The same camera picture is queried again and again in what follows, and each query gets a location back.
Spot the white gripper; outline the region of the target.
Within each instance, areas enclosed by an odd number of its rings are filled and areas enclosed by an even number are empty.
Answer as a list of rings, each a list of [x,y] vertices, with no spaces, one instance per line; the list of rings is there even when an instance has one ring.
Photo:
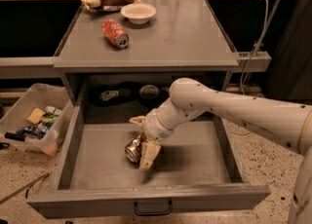
[[[161,124],[158,120],[155,109],[150,111],[145,117],[132,117],[129,122],[138,126],[143,125],[146,137],[152,140],[142,144],[141,158],[139,162],[140,169],[149,170],[161,150],[161,145],[158,141],[166,140],[173,131],[168,130]]]

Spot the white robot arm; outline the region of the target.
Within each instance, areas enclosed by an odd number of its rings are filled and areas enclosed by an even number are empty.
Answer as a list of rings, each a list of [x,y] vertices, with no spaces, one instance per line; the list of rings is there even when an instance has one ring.
[[[303,156],[292,193],[288,224],[312,223],[312,107],[212,90],[190,78],[175,80],[169,98],[131,122],[143,127],[125,147],[127,158],[151,168],[161,145],[174,129],[205,112],[230,121]]]

